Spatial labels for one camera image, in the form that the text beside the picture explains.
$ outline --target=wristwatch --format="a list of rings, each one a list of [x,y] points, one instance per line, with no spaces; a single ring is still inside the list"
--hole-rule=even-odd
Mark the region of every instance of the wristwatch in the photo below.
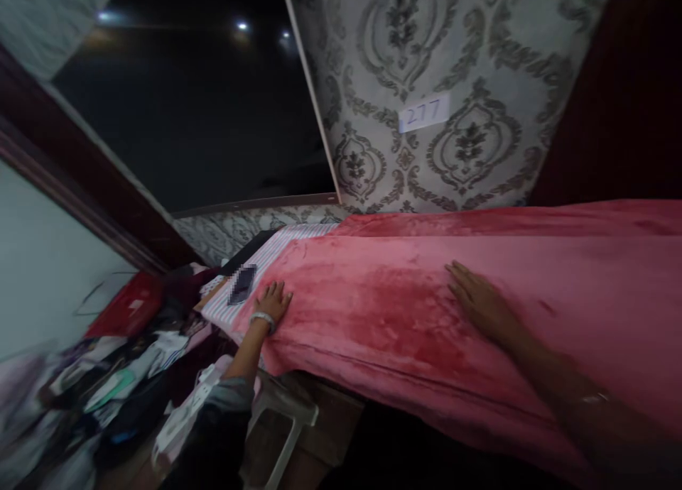
[[[275,333],[275,330],[277,330],[277,325],[275,325],[275,320],[273,320],[272,316],[270,316],[267,312],[254,312],[249,318],[249,325],[251,325],[256,318],[262,318],[270,324],[270,332],[268,335]]]

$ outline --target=person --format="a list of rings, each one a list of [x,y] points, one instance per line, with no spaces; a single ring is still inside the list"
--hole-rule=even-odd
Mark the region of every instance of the person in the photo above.
[[[449,285],[471,323],[514,362],[607,488],[681,488],[679,442],[609,391],[577,372],[524,326],[485,278],[457,261],[445,265]],[[284,283],[273,283],[254,312],[276,325],[292,299]],[[173,471],[162,489],[241,488],[239,467],[250,419],[261,347],[271,325],[257,317],[221,382],[200,411]]]

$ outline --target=red bag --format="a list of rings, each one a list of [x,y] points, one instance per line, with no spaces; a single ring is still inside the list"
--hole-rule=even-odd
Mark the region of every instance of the red bag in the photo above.
[[[163,286],[148,273],[137,273],[121,289],[83,337],[135,337],[161,309]]]

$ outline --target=sleeve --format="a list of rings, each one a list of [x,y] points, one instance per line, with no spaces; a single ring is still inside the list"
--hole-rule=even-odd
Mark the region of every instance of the sleeve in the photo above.
[[[162,490],[243,487],[239,468],[253,398],[254,389],[243,378],[223,380],[213,388]]]

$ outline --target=pink blanket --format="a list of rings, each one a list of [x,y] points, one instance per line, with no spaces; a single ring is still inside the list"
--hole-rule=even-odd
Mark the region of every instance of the pink blanket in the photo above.
[[[459,213],[352,215],[328,236],[642,236],[682,234],[682,201],[617,200]]]
[[[665,215],[637,215],[666,224]],[[264,347],[268,368],[330,378],[415,413],[458,440],[513,454],[585,486],[585,463],[544,404],[509,360],[461,319],[443,263],[456,258],[488,277],[547,344],[682,437],[682,368],[676,364],[682,239],[624,231],[626,237],[614,237],[612,226],[600,233],[610,236],[601,237],[292,242],[252,295],[274,280],[285,280],[296,294]],[[235,320],[236,330],[247,328],[248,310],[251,303]]]

